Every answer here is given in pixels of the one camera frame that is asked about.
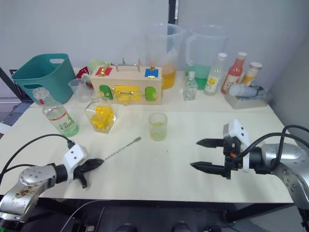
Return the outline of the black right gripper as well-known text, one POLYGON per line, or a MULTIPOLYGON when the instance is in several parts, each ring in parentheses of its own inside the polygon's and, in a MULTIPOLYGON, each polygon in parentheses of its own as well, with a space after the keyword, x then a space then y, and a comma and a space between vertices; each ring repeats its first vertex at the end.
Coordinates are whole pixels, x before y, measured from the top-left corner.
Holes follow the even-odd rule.
POLYGON ((224 139, 202 139, 197 141, 196 144, 208 148, 224 147, 225 166, 198 161, 190 163, 193 168, 207 174, 220 175, 230 180, 231 171, 237 171, 242 167, 242 158, 238 158, 241 153, 241 141, 236 136, 224 139))

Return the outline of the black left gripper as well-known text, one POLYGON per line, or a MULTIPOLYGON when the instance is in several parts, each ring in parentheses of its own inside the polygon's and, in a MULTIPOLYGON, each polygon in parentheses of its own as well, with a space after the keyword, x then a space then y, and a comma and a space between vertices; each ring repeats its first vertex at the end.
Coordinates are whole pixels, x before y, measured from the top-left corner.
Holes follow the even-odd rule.
POLYGON ((82 165, 79 165, 74 169, 74 179, 78 179, 80 181, 80 184, 82 185, 83 189, 86 188, 87 180, 84 176, 84 173, 90 172, 98 168, 103 163, 104 163, 103 159, 99 159, 99 158, 88 159, 82 165))

